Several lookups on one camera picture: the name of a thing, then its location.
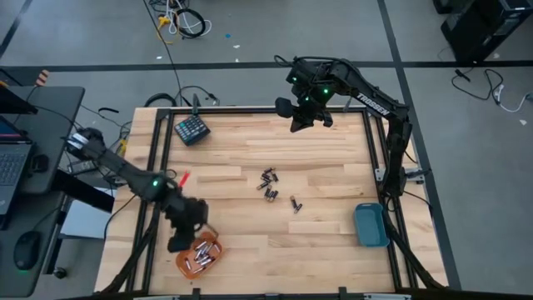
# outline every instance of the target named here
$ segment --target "concrete floor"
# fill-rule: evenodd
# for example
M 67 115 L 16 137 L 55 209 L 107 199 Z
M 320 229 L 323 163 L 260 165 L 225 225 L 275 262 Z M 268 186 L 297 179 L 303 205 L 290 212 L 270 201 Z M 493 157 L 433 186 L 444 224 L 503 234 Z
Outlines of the concrete floor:
M 23 1 L 0 1 L 0 40 Z M 327 55 L 354 61 L 391 62 L 377 0 L 191 0 L 192 8 L 211 19 L 213 31 L 197 40 L 170 46 L 175 63 L 270 62 L 275 54 Z M 430 0 L 385 0 L 404 62 L 435 62 L 447 46 Z M 533 59 L 533 17 L 496 51 L 491 60 Z M 452 61 L 450 51 L 441 59 Z M 0 66 L 92 66 L 169 63 L 140 1 L 33 0 Z M 503 101 L 514 108 L 533 90 L 533 67 L 496 69 L 506 80 Z M 178 71 L 182 85 L 205 87 L 222 105 L 267 105 L 291 97 L 286 69 L 233 68 Z M 365 67 L 366 78 L 402 100 L 396 70 Z M 434 173 L 461 287 L 465 290 L 533 294 L 533 212 L 528 172 L 533 147 L 533 103 L 510 114 L 491 100 L 482 102 L 455 90 L 453 68 L 407 68 L 407 82 Z M 463 84 L 486 93 L 482 70 Z M 48 85 L 83 86 L 83 104 L 120 111 L 129 121 L 154 93 L 177 92 L 172 71 L 53 72 Z M 333 103 L 344 103 L 336 98 Z M 80 110 L 77 120 L 106 133 L 112 143 L 117 128 Z M 527 121 L 522 125 L 520 120 Z M 71 241 L 62 247 L 59 265 L 74 270 L 63 280 L 43 276 L 32 298 L 87 295 L 102 254 L 101 241 Z

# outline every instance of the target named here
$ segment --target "blue plastic container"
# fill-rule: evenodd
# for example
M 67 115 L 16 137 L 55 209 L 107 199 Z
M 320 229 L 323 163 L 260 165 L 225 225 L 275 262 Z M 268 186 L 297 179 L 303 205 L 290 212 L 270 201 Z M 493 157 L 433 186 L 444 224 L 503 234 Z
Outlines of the blue plastic container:
M 354 212 L 359 242 L 365 247 L 386 247 L 391 242 L 386 236 L 385 224 L 380 203 L 362 203 L 357 205 Z

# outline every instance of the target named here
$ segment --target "wooden table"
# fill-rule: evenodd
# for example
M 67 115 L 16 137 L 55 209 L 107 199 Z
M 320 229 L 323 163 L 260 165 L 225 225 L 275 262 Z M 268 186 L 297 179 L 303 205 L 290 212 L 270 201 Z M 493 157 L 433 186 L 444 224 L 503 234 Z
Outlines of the wooden table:
M 155 116 L 155 108 L 135 111 L 126 159 L 139 168 L 147 166 Z M 174 124 L 184 117 L 176 116 Z M 184 194 L 207 200 L 209 223 L 221 234 L 226 251 L 203 277 L 185 279 L 174 263 L 176 254 L 167 252 L 172 230 L 162 217 L 150 294 L 191 294 L 193 288 L 202 294 L 337 293 L 338 287 L 349 293 L 394 291 L 386 249 L 362 247 L 353 220 L 357 204 L 378 201 L 361 113 L 333 114 L 333 127 L 317 124 L 298 133 L 290 133 L 291 121 L 275 114 L 209 114 L 202 119 L 212 133 L 190 148 L 173 133 L 168 168 L 178 177 L 191 171 Z M 379 149 L 374 120 L 371 124 Z M 414 157 L 411 147 L 408 153 Z M 378 156 L 383 166 L 381 151 Z M 407 159 L 405 165 L 416 166 Z M 276 167 L 280 178 L 274 184 L 279 196 L 272 203 L 256 190 L 268 167 Z M 424 187 L 413 182 L 406 191 L 425 196 Z M 291 208 L 291 195 L 303 203 L 298 214 Z M 127 187 L 121 188 L 113 210 L 131 196 Z M 437 281 L 447 284 L 427 205 L 409 195 L 401 203 L 411 249 Z M 130 203 L 111 222 L 95 290 L 106 287 L 129 256 L 139 205 Z M 147 220 L 151 215 L 148 210 Z M 407 286 L 404 260 L 396 252 Z M 144 257 L 138 266 L 136 288 Z

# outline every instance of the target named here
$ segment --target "yellow cable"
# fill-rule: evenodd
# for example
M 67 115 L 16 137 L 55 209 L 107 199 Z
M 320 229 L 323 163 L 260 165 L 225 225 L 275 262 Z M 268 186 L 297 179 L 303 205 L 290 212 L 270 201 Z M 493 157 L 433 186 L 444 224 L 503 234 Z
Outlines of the yellow cable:
M 157 26 L 157 38 L 159 38 L 160 41 L 163 41 L 167 45 L 172 45 L 174 42 L 165 41 L 161 36 L 161 29 L 167 24 L 170 24 L 170 19 L 168 17 L 159 17 L 159 26 Z
M 126 146 L 127 146 L 127 140 L 125 139 L 122 139 L 120 140 L 120 148 L 118 150 L 118 155 L 123 157 L 124 154 L 126 153 Z

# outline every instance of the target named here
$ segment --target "laptop keyboard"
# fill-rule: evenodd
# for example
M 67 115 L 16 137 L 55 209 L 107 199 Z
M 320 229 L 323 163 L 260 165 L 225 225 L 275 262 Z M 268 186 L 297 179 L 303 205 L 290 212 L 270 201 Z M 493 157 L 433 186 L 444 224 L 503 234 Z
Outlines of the laptop keyboard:
M 0 153 L 0 185 L 10 186 L 17 183 L 25 157 L 25 154 L 20 153 Z

